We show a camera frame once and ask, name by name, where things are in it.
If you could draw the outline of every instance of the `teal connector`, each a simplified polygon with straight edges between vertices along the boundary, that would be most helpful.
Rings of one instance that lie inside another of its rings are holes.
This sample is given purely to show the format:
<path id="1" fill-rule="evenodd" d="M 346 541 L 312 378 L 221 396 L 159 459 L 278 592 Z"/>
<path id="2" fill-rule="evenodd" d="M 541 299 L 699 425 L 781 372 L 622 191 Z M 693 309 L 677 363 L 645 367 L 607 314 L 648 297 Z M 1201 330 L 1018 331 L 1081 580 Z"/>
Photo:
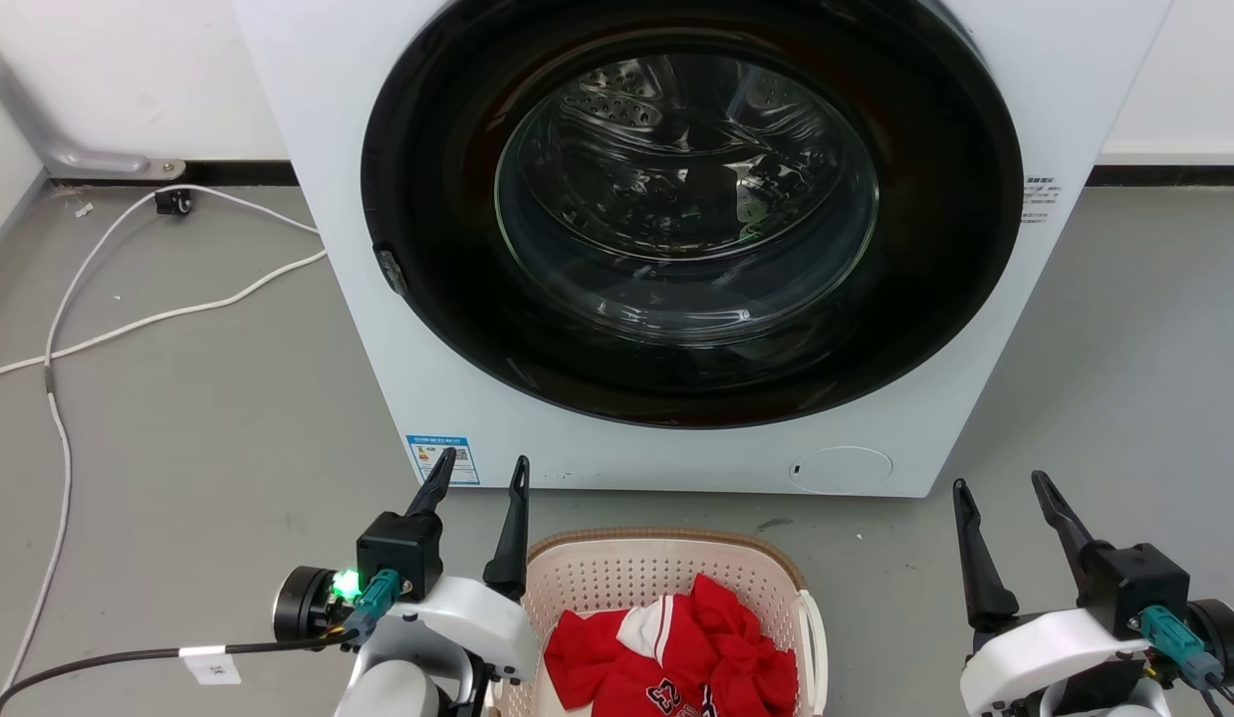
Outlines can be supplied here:
<path id="1" fill-rule="evenodd" d="M 1208 690 L 1213 684 L 1222 684 L 1222 664 L 1206 653 L 1206 644 L 1174 612 L 1159 605 L 1144 610 L 1139 616 L 1139 632 L 1153 648 L 1178 664 L 1182 678 L 1195 689 Z"/>
<path id="2" fill-rule="evenodd" d="M 374 575 L 374 579 L 364 589 L 364 594 L 355 599 L 355 611 L 347 621 L 343 621 L 344 629 L 359 632 L 352 644 L 364 644 L 364 640 L 374 632 L 376 622 L 385 616 L 396 600 L 400 600 L 401 590 L 400 573 L 380 570 L 378 575 Z"/>

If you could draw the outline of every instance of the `red and white garment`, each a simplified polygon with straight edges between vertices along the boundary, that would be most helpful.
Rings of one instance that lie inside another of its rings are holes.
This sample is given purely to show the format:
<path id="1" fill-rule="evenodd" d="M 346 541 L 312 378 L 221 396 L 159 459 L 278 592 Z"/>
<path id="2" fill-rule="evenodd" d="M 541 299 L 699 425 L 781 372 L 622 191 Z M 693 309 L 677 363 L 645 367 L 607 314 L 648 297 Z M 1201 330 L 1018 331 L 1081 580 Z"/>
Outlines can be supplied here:
<path id="1" fill-rule="evenodd" d="M 592 717 L 790 717 L 797 697 L 792 650 L 706 575 L 692 595 L 563 613 L 544 665 L 563 708 L 592 705 Z"/>

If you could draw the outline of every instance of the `pink plastic basket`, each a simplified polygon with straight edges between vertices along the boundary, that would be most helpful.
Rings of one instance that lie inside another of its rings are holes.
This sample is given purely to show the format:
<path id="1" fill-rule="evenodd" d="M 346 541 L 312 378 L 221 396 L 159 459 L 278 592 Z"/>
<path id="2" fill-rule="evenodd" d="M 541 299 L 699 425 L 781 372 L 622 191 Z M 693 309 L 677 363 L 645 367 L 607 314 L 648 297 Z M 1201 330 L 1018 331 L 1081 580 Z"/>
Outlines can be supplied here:
<path id="1" fill-rule="evenodd" d="M 648 605 L 685 594 L 697 573 L 735 592 L 756 613 L 776 648 L 797 658 L 795 717 L 824 715 L 829 691 L 824 623 L 803 575 L 763 539 L 697 529 L 617 528 L 575 531 L 540 541 L 529 552 L 524 610 L 545 644 L 563 611 L 582 616 Z M 499 682 L 494 707 L 502 717 L 584 717 L 563 711 L 538 664 L 531 685 Z"/>

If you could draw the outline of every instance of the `black cable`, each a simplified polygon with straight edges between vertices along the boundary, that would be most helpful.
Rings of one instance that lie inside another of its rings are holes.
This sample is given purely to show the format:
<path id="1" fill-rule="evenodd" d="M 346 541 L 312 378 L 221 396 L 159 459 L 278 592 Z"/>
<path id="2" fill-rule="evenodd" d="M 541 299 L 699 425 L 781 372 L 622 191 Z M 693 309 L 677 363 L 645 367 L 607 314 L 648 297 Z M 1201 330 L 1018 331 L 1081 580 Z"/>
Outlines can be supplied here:
<path id="1" fill-rule="evenodd" d="M 1209 694 L 1209 690 L 1201 690 L 1201 698 L 1206 701 L 1206 707 L 1209 708 L 1211 715 L 1223 717 L 1223 711 L 1218 708 L 1218 703 L 1214 702 L 1214 695 Z"/>
<path id="2" fill-rule="evenodd" d="M 1234 691 L 1232 691 L 1232 689 L 1225 689 L 1225 686 L 1223 686 L 1222 682 L 1219 682 L 1213 675 L 1209 675 L 1207 679 L 1209 680 L 1209 684 L 1214 685 L 1214 690 L 1223 695 L 1223 698 L 1225 698 L 1227 702 L 1230 702 L 1232 707 L 1234 707 Z"/>
<path id="3" fill-rule="evenodd" d="M 355 639 L 355 636 L 358 634 L 359 633 L 357 631 L 347 631 L 338 632 L 338 634 L 333 636 L 304 640 L 230 644 L 226 645 L 225 652 L 228 654 L 288 653 L 288 650 L 292 649 L 328 648 L 328 645 L 342 644 L 343 642 Z M 60 664 L 58 668 L 49 668 L 49 670 L 36 673 L 33 676 L 19 680 L 15 685 L 10 685 L 9 690 L 2 691 L 0 697 L 0 717 L 2 708 L 6 707 L 6 702 L 10 702 L 11 697 L 15 697 L 16 694 L 21 694 L 21 691 L 30 689 L 30 686 L 39 685 L 46 680 L 67 675 L 68 673 L 89 670 L 89 668 L 100 668 L 102 664 L 137 663 L 139 659 L 178 658 L 179 649 L 180 648 L 133 649 L 130 650 L 130 653 L 101 654 L 97 658 L 78 659 L 75 663 Z"/>

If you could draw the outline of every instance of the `white cable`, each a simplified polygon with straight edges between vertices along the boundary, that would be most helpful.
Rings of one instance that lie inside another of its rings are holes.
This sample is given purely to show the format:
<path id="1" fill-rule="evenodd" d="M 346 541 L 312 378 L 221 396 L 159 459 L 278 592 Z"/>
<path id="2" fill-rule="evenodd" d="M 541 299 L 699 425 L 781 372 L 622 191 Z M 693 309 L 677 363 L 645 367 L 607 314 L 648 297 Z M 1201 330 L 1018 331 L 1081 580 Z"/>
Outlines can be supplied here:
<path id="1" fill-rule="evenodd" d="M 1 691 L 9 690 L 10 686 L 15 684 L 15 679 L 19 676 L 19 670 L 23 666 L 23 659 L 28 657 L 28 648 L 31 643 L 33 643 L 33 633 L 37 632 L 37 623 L 39 622 L 39 618 L 42 618 L 42 610 L 46 607 L 46 597 L 51 591 L 51 581 L 54 580 L 54 573 L 56 569 L 58 568 L 59 555 L 63 553 L 63 537 L 67 536 L 67 517 L 69 517 L 69 508 L 72 501 L 72 448 L 69 441 L 67 441 L 67 431 L 63 427 L 63 418 L 62 416 L 59 416 L 58 402 L 54 397 L 54 380 L 53 375 L 51 374 L 51 359 L 57 359 L 59 358 L 59 355 L 67 355 L 69 353 L 78 353 L 78 350 L 83 350 L 97 343 L 102 343 L 104 341 L 116 338 L 121 334 L 137 329 L 138 327 L 148 326 L 148 323 L 164 321 L 164 318 L 181 317 L 184 313 L 206 312 L 206 310 L 209 309 L 217 309 L 220 306 L 228 306 L 230 304 L 236 304 L 238 300 L 242 300 L 246 296 L 253 294 L 253 291 L 260 289 L 260 286 L 265 285 L 268 281 L 275 280 L 276 276 L 292 271 L 296 268 L 306 267 L 306 264 L 311 264 L 325 257 L 325 251 L 320 251 L 320 253 L 308 257 L 306 259 L 301 259 L 301 262 L 294 262 L 292 264 L 281 267 L 271 271 L 270 274 L 267 274 L 267 276 L 263 276 L 260 280 L 253 281 L 252 285 L 247 286 L 246 290 L 239 291 L 239 294 L 231 296 L 230 299 L 215 301 L 211 304 L 189 306 L 185 309 L 175 309 L 173 310 L 173 312 L 157 313 L 155 317 L 143 318 L 141 322 L 130 323 L 130 326 L 120 327 L 120 329 L 75 344 L 74 347 L 59 350 L 59 353 L 53 353 L 54 334 L 58 332 L 58 326 L 63 317 L 63 310 L 67 309 L 67 302 L 69 302 L 69 300 L 72 299 L 72 291 L 75 291 L 75 285 L 78 285 L 80 276 L 83 276 L 86 267 L 89 267 L 90 262 L 94 259 L 94 254 L 97 254 L 99 249 L 102 249 L 102 244 L 104 242 L 107 242 L 107 237 L 111 236 L 111 232 L 116 231 L 116 227 L 118 227 L 120 223 L 123 222 L 125 218 L 130 216 L 130 213 L 133 213 L 135 210 L 138 210 L 144 204 L 147 204 L 147 201 L 151 201 L 153 196 L 157 196 L 158 193 L 173 191 L 176 189 L 194 189 L 197 191 L 204 191 L 206 194 L 212 194 L 213 196 L 220 196 L 220 199 L 234 201 L 234 204 L 239 204 L 242 205 L 242 207 L 257 209 L 258 212 L 269 213 L 271 217 L 279 218 L 280 221 L 295 226 L 297 228 L 310 231 L 312 233 L 320 233 L 316 231 L 315 227 L 310 227 L 302 222 L 296 222 L 294 220 L 290 220 L 289 217 L 283 216 L 283 213 L 271 212 L 270 209 L 260 207 L 260 205 L 253 204 L 252 201 L 236 199 L 230 194 L 225 194 L 205 186 L 194 185 L 194 183 L 176 183 L 175 185 L 162 186 L 157 191 L 152 191 L 147 196 L 143 196 L 143 199 L 135 201 L 135 204 L 131 205 L 130 209 L 126 209 L 125 212 L 121 212 L 121 217 L 116 218 L 116 222 L 111 222 L 111 227 L 107 227 L 107 231 L 102 232 L 101 239 L 99 239 L 97 244 L 94 244 L 94 249 L 90 251 L 90 253 L 85 258 L 85 262 L 80 263 L 80 269 L 75 271 L 75 276 L 72 276 L 72 283 L 69 284 L 69 286 L 67 286 L 67 291 L 63 291 L 63 300 L 59 301 L 58 310 L 54 313 L 54 321 L 51 322 L 51 331 L 46 337 L 46 353 L 43 355 L 39 355 L 39 358 L 28 359 L 28 362 L 20 362 L 16 364 L 9 364 L 7 367 L 0 368 L 0 375 L 2 375 L 6 374 L 7 371 L 14 371 L 16 369 L 22 369 L 25 367 L 33 367 L 33 364 L 37 363 L 41 363 L 44 367 L 46 395 L 51 405 L 51 417 L 54 418 L 54 427 L 58 428 L 59 441 L 63 444 L 63 502 L 59 510 L 59 524 L 58 524 L 58 534 L 54 537 L 54 549 L 51 550 L 51 562 L 49 565 L 46 566 L 46 576 L 42 579 L 42 590 L 39 590 L 39 592 L 37 594 L 37 602 L 33 603 L 33 615 L 28 621 L 28 629 L 23 631 L 23 640 L 20 642 L 19 644 L 19 653 L 15 653 L 15 664 L 12 664 L 12 666 L 10 668 L 10 675 L 6 676 L 6 682 L 1 687 Z"/>

